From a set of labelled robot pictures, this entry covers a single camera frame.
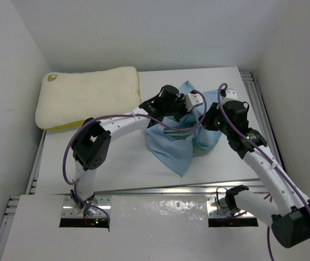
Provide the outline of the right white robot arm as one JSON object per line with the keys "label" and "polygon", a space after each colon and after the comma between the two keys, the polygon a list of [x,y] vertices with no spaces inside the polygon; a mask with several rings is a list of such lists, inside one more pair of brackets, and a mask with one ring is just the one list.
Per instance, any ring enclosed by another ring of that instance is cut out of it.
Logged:
{"label": "right white robot arm", "polygon": [[258,175],[273,197],[259,200],[245,185],[226,191],[223,208],[246,210],[269,226],[285,248],[310,239],[310,198],[290,180],[274,159],[259,131],[249,127],[248,107],[241,101],[212,103],[203,121],[208,131],[220,131],[229,146]]}

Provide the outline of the cream yellow pillow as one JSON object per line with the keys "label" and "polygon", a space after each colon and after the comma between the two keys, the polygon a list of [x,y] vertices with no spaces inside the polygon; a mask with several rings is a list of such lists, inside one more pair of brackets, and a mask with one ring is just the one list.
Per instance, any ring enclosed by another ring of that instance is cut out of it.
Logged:
{"label": "cream yellow pillow", "polygon": [[85,72],[50,72],[41,83],[35,113],[43,130],[81,126],[89,117],[124,114],[141,102],[137,70],[132,66]]}

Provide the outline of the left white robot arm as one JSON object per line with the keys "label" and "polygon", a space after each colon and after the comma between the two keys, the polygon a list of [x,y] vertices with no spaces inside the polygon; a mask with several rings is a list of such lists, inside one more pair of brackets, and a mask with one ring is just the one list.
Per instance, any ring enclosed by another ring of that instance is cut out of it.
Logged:
{"label": "left white robot arm", "polygon": [[73,139],[71,149],[75,161],[75,185],[71,198],[79,209],[94,196],[93,182],[96,169],[106,159],[110,143],[133,131],[151,127],[172,116],[176,121],[193,109],[190,98],[171,85],[165,85],[160,92],[142,102],[134,110],[106,119],[87,119]]}

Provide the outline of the blue green pillowcase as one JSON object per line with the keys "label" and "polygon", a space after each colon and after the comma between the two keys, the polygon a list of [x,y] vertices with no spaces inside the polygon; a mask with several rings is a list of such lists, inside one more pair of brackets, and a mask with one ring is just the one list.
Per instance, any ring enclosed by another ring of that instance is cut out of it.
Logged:
{"label": "blue green pillowcase", "polygon": [[[184,82],[179,87],[180,93],[183,94],[188,94],[194,89],[189,81]],[[217,89],[205,91],[203,95],[206,98],[208,108],[213,102],[218,101]],[[201,105],[194,108],[179,122],[167,117],[163,123],[177,129],[191,128],[198,123],[203,112],[204,105]],[[154,156],[181,177],[188,171],[194,157],[205,156],[216,147],[221,135],[221,132],[206,130],[201,125],[193,132],[185,133],[176,132],[160,124],[145,130],[147,146]]]}

